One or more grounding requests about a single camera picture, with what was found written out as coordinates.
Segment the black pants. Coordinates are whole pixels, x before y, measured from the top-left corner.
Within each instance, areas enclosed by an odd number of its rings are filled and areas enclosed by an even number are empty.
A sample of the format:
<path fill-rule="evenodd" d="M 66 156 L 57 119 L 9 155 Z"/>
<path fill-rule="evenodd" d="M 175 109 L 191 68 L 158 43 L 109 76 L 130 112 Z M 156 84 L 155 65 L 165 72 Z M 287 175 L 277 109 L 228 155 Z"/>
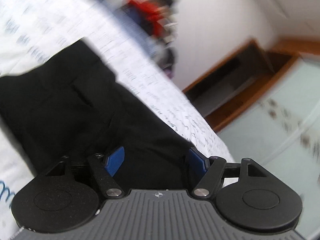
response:
<path fill-rule="evenodd" d="M 67 155 L 125 157 L 114 175 L 124 190 L 193 189 L 187 162 L 192 143 L 165 124 L 125 87 L 83 41 L 42 66 L 1 78 L 1 117 L 37 172 Z"/>

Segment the frosted glass sliding door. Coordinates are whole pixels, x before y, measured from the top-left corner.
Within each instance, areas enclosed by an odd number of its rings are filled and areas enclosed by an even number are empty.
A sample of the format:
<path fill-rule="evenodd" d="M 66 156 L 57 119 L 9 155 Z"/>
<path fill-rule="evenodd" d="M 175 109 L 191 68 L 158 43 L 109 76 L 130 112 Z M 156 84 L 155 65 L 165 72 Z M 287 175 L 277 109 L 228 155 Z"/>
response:
<path fill-rule="evenodd" d="M 297 231 L 319 239 L 319 62 L 299 59 L 219 137 L 236 161 L 252 158 L 300 195 Z"/>

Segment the white script-print bed quilt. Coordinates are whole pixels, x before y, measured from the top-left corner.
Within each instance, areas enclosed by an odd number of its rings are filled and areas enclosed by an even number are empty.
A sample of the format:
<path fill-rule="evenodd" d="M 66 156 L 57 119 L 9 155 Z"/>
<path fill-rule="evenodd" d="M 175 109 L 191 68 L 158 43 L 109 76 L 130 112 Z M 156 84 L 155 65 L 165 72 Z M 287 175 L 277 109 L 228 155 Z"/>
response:
<path fill-rule="evenodd" d="M 94 0 L 1 0 L 1 78 L 25 74 L 83 41 L 116 82 L 205 155 L 231 160 L 225 144 L 197 110 Z M 1 239 L 18 234 L 12 200 L 35 168 L 1 117 Z"/>

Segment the pile of clothes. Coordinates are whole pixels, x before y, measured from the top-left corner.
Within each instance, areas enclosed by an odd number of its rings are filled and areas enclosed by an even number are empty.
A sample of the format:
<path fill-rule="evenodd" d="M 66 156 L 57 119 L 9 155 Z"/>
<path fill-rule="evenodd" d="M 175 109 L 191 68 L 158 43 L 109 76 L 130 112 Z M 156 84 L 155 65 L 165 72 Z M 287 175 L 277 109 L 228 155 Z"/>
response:
<path fill-rule="evenodd" d="M 120 7 L 140 29 L 155 43 L 153 61 L 172 79 L 177 61 L 173 42 L 177 36 L 175 5 L 178 0 L 124 0 Z"/>

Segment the brown wooden wardrobe frame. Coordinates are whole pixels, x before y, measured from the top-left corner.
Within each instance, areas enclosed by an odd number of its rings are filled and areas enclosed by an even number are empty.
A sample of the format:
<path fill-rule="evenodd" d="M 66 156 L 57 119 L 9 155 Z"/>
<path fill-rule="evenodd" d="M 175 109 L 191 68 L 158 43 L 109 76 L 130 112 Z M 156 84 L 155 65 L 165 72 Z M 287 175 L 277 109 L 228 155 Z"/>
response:
<path fill-rule="evenodd" d="M 258 102 L 303 55 L 319 57 L 319 40 L 280 37 L 267 49 L 250 39 L 210 68 L 183 93 L 219 132 Z"/>

